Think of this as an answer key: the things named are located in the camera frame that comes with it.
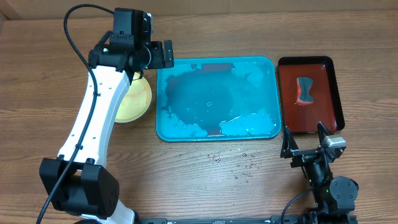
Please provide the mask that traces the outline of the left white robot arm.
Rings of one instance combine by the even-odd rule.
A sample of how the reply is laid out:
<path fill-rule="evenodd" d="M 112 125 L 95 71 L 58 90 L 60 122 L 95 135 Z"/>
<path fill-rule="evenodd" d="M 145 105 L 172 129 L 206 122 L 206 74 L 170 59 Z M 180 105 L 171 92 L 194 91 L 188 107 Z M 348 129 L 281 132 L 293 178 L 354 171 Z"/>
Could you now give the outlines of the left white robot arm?
<path fill-rule="evenodd" d="M 151 14 L 120 7 L 112 13 L 113 28 L 82 58 L 88 82 L 71 133 L 56 158 L 43 159 L 39 168 L 45 204 L 81 223 L 139 222 L 120 201 L 119 182 L 106 168 L 109 139 L 131 83 L 145 70 L 174 65 L 172 41 L 150 38 Z"/>

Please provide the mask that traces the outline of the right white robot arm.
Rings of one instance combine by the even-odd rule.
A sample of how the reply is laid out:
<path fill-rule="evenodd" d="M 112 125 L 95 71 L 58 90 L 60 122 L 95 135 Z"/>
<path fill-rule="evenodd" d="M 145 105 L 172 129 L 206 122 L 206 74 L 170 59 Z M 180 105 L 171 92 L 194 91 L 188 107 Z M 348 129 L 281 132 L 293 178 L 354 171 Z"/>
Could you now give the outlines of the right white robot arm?
<path fill-rule="evenodd" d="M 301 168 L 310 188 L 294 197 L 283 209 L 276 223 L 357 223 L 349 213 L 355 210 L 359 185 L 353 179 L 334 177 L 330 164 L 346 149 L 345 139 L 332 134 L 321 122 L 317 123 L 319 145 L 315 149 L 301 151 L 288 126 L 284 127 L 284 138 L 280 157 L 291 159 L 292 168 Z M 313 194 L 315 208 L 307 208 L 300 216 L 287 217 L 288 208 L 298 199 Z"/>

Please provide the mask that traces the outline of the yellow-green plate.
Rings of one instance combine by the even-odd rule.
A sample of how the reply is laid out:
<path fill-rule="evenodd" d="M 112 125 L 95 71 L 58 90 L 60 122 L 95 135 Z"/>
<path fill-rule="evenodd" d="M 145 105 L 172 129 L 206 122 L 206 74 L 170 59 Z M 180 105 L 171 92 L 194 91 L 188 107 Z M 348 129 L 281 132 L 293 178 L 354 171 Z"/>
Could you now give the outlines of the yellow-green plate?
<path fill-rule="evenodd" d="M 149 109 L 151 104 L 152 90 L 149 82 L 144 77 L 139 78 L 139 73 L 135 73 L 133 78 L 119 106 L 116 123 L 129 123 L 137 120 Z"/>

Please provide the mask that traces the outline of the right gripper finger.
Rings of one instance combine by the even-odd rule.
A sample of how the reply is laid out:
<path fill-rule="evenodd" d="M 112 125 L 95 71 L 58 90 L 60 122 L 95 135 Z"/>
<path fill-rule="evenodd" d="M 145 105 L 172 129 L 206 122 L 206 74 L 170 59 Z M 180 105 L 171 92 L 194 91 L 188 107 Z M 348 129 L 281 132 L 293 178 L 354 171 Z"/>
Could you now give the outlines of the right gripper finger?
<path fill-rule="evenodd" d="M 333 135 L 333 133 L 329 129 L 327 129 L 321 121 L 317 123 L 317 133 L 320 144 L 324 142 L 327 136 Z"/>
<path fill-rule="evenodd" d="M 291 133 L 288 126 L 284 127 L 283 133 L 284 135 L 282 141 L 282 148 L 280 151 L 280 157 L 281 158 L 294 157 L 299 152 L 299 148 L 294 140 L 293 134 Z"/>

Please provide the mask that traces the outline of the orange black sponge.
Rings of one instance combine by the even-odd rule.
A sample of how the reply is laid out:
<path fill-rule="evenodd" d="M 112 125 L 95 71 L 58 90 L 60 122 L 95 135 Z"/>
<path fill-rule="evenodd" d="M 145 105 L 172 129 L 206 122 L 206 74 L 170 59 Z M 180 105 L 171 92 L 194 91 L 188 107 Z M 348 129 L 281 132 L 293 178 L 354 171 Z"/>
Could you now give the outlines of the orange black sponge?
<path fill-rule="evenodd" d="M 296 104 L 301 106 L 308 106 L 313 104 L 313 98 L 310 94 L 310 89 L 312 85 L 313 80 L 309 77 L 298 77 L 296 79 Z"/>

